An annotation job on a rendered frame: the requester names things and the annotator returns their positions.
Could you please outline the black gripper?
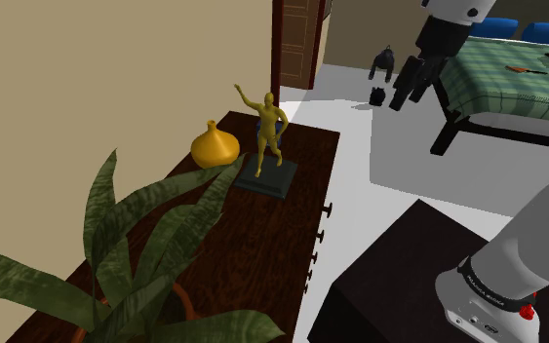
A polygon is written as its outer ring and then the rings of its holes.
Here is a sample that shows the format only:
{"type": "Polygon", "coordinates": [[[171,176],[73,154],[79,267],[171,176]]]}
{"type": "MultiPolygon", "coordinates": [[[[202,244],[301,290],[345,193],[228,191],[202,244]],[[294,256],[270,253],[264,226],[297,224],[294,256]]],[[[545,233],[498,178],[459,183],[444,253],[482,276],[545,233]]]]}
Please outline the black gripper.
{"type": "Polygon", "coordinates": [[[429,16],[415,42],[420,49],[419,58],[414,56],[407,58],[393,85],[395,93],[389,108],[400,111],[409,94],[411,94],[410,101],[420,102],[425,91],[439,79],[448,61],[446,58],[429,57],[456,56],[469,36],[470,30],[470,25],[429,16]]]}

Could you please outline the bed with green plaid cover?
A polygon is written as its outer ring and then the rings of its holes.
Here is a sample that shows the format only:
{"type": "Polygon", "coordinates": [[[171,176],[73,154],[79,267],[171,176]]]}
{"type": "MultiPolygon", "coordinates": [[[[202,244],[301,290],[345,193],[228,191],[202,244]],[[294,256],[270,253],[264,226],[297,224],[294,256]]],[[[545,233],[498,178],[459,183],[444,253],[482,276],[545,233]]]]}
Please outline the bed with green plaid cover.
{"type": "Polygon", "coordinates": [[[540,128],[549,123],[549,45],[471,37],[447,61],[433,88],[446,122],[432,154],[444,155],[459,132],[549,146],[549,133],[471,121],[489,113],[496,120],[516,116],[540,128]]]}

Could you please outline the brown wooden door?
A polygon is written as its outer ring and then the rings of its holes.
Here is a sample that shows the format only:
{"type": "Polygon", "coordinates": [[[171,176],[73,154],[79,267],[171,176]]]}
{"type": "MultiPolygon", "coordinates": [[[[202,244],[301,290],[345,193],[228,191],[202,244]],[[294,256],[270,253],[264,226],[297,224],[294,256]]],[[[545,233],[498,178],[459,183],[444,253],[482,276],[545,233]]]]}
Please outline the brown wooden door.
{"type": "Polygon", "coordinates": [[[271,92],[311,90],[328,0],[272,0],[271,92]]]}

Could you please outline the gold figure on dark base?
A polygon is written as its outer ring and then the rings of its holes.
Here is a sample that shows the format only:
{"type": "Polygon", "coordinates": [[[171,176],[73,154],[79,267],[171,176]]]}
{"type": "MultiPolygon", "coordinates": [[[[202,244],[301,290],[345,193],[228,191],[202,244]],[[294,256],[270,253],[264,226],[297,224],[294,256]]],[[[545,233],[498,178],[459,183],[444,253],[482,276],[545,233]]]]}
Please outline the gold figure on dark base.
{"type": "Polygon", "coordinates": [[[289,192],[297,170],[297,164],[285,161],[277,141],[287,129],[289,120],[286,113],[274,104],[274,95],[266,93],[263,103],[248,100],[241,87],[234,85],[243,102],[255,110],[261,120],[259,137],[256,136],[257,152],[250,157],[245,168],[236,179],[236,187],[284,200],[289,192]],[[275,123],[282,121],[283,126],[275,134],[275,123]]]}

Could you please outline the yellow onion-shaped vase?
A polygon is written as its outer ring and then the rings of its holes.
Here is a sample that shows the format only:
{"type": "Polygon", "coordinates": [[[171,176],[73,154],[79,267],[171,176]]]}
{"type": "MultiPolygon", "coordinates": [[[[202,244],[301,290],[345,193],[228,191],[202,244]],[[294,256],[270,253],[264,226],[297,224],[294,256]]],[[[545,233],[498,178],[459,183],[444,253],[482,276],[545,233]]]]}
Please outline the yellow onion-shaped vase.
{"type": "Polygon", "coordinates": [[[217,128],[214,120],[207,122],[207,130],[191,143],[190,155],[202,169],[234,162],[240,154],[240,143],[231,133],[217,128]]]}

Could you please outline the dark wooden chest of drawers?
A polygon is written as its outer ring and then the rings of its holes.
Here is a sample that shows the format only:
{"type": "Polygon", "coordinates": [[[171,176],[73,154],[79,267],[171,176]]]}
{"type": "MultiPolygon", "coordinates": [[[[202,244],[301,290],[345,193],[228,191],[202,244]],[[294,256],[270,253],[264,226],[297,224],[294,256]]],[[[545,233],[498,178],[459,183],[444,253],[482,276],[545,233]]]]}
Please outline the dark wooden chest of drawers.
{"type": "MultiPolygon", "coordinates": [[[[229,111],[216,126],[237,137],[241,153],[255,153],[258,117],[229,111]]],[[[290,123],[282,155],[298,164],[284,200],[229,189],[223,216],[199,246],[199,256],[177,278],[202,317],[237,309],[267,314],[292,343],[306,276],[326,203],[339,132],[290,123]]],[[[128,234],[133,274],[157,221],[169,209],[195,204],[209,181],[169,201],[128,234]]],[[[70,343],[77,325],[35,312],[5,343],[70,343]]]]}

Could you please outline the green potted plant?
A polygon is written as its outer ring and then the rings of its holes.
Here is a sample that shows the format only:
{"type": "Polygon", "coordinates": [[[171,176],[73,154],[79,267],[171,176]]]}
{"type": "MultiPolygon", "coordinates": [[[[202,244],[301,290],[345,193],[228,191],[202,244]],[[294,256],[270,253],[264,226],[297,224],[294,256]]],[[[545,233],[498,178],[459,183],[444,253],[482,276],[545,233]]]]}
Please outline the green potted plant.
{"type": "Polygon", "coordinates": [[[111,154],[91,187],[85,211],[84,250],[91,289],[0,254],[0,299],[75,324],[85,335],[77,343],[269,343],[283,335],[268,315],[234,310],[204,319],[158,324],[176,278],[222,216],[228,189],[243,167],[228,165],[178,174],[116,201],[111,154]],[[131,268],[127,234],[156,208],[195,188],[207,189],[194,205],[168,210],[157,222],[131,268]]]}

